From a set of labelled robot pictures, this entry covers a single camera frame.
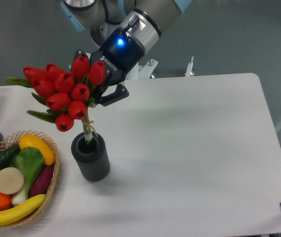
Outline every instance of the purple eggplant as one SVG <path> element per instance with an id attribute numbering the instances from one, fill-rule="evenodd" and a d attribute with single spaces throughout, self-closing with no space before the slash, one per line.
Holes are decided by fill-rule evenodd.
<path id="1" fill-rule="evenodd" d="M 36 181 L 32 184 L 30 188 L 30 197 L 36 196 L 38 194 L 46 194 L 48 187 L 51 184 L 51 179 L 53 177 L 54 167 L 52 165 L 46 166 L 40 173 Z"/>

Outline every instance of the gray wall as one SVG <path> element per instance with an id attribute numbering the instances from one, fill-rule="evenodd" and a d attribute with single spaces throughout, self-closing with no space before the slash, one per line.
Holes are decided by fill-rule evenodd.
<path id="1" fill-rule="evenodd" d="M 97 49 L 89 31 L 73 29 L 59 0 L 0 1 L 2 79 L 23 77 L 28 65 L 52 62 L 67 68 L 79 48 Z M 257 74 L 276 121 L 281 113 L 281 0 L 193 0 L 140 64 L 154 58 L 157 77 L 178 77 L 192 55 L 198 76 Z"/>

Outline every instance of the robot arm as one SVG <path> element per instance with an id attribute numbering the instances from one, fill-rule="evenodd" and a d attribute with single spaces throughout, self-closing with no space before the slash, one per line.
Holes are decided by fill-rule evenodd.
<path id="1" fill-rule="evenodd" d="M 191 0 L 64 0 L 84 27 L 103 21 L 120 22 L 100 45 L 100 49 L 90 56 L 90 66 L 96 61 L 103 61 L 106 70 L 104 83 L 93 92 L 95 105 L 107 106 L 129 95 L 123 83 L 126 74 L 190 2 Z M 117 86 L 116 91 L 102 97 L 106 89 L 114 85 Z"/>

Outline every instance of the flower stem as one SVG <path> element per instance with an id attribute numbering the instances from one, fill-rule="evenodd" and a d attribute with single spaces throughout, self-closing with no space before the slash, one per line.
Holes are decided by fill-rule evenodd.
<path id="1" fill-rule="evenodd" d="M 84 117 L 81 121 L 82 121 L 85 141 L 87 144 L 89 144 L 92 140 L 92 132 L 91 132 L 90 121 L 89 121 L 89 117 L 88 117 L 88 111 L 87 111 L 86 117 Z"/>

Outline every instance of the cucumber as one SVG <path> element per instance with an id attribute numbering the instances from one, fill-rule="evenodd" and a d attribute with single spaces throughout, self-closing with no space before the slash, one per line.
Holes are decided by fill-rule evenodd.
<path id="1" fill-rule="evenodd" d="M 0 170 L 9 167 L 13 156 L 18 154 L 20 151 L 21 149 L 19 144 L 16 144 L 0 152 Z"/>

